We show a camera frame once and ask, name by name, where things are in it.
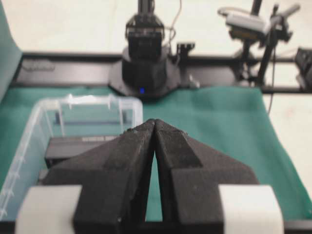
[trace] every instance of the black rectangular object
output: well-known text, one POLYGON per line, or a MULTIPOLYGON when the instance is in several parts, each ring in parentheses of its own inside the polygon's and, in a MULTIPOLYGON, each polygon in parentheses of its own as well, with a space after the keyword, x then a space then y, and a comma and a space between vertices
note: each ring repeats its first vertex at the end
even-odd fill
POLYGON ((77 136, 53 137, 50 139, 45 153, 45 162, 48 168, 85 153, 117 136, 77 136))

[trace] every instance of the wire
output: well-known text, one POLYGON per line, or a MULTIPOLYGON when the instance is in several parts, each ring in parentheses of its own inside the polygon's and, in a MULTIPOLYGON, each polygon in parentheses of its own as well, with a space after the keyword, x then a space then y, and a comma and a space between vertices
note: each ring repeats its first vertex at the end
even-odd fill
POLYGON ((171 26, 170 27, 165 27, 165 29, 170 30, 170 32, 169 32, 169 40, 165 44, 165 45, 169 45, 170 52, 171 52, 171 42, 176 37, 175 24, 176 24, 179 16, 181 15, 181 11, 182 11, 182 0, 180 0, 179 10, 178 10, 178 12, 177 12, 177 14, 176 14, 176 16, 174 18, 174 21, 172 22, 171 26))
MULTIPOLYGON (((274 53, 273 53, 272 87, 274 87, 274 80, 275 80, 275 62, 276 62, 276 47, 274 48, 274 53)), ((271 109, 272 109, 273 97, 274 97, 274 93, 271 94, 268 115, 270 114, 271 109)))
POLYGON ((218 14, 221 16, 225 16, 227 17, 229 15, 229 13, 227 13, 227 11, 236 11, 236 12, 240 12, 243 14, 248 14, 250 15, 250 12, 241 8, 237 8, 237 7, 221 7, 218 10, 218 14))

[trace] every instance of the metal bracket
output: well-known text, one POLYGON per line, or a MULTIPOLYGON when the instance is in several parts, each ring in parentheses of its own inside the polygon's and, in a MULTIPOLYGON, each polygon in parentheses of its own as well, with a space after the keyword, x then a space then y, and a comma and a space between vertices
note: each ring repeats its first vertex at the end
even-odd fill
POLYGON ((195 43, 178 43, 176 45, 176 54, 180 59, 186 58, 194 48, 195 43))

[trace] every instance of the green fabric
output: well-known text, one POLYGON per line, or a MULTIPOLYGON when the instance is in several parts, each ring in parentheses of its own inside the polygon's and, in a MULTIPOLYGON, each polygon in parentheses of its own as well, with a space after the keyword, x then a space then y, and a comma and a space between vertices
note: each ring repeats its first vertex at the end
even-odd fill
POLYGON ((21 51, 16 46, 0 1, 0 103, 20 62, 21 51))
MULTIPOLYGON (((25 124, 41 98, 106 95, 109 88, 9 89, 0 105, 0 185, 25 124)), ((286 220, 312 218, 311 200, 287 153, 279 143, 257 89, 214 87, 178 90, 144 103, 144 119, 160 118, 251 166, 263 184, 274 188, 286 220)), ((153 163, 147 220, 161 220, 156 162, 153 163)))

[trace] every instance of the black metal frame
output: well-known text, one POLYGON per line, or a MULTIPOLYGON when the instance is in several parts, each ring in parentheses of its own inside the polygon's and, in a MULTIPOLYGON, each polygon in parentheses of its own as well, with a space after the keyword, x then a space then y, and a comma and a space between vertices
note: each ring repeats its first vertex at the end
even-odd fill
MULTIPOLYGON (((215 224, 207 227, 208 234, 223 234, 222 225, 215 224)), ((138 226, 124 226, 124 233, 136 234, 158 234, 164 233, 179 233, 181 230, 179 224, 165 222, 145 222, 138 226)), ((312 231, 312 221, 287 221, 284 222, 285 234, 310 234, 312 231)), ((14 234, 15 222, 0 222, 1 234, 14 234)))
MULTIPOLYGON (((117 54, 61 54, 61 53, 24 53, 11 86, 21 87, 69 87, 88 86, 99 87, 109 85, 109 72, 113 64, 121 60, 117 54), (50 61, 54 70, 25 71, 24 61, 50 61)), ((243 62, 257 64, 261 58, 233 58, 227 56, 188 56, 181 59, 178 65, 181 83, 179 88, 189 88, 189 75, 200 83, 200 87, 225 85, 246 86, 246 80, 239 77, 239 69, 243 62)), ((291 63, 293 58, 277 58, 276 64, 291 63)), ((269 85, 256 86, 263 94, 312 94, 312 90, 297 87, 282 87, 269 85)))

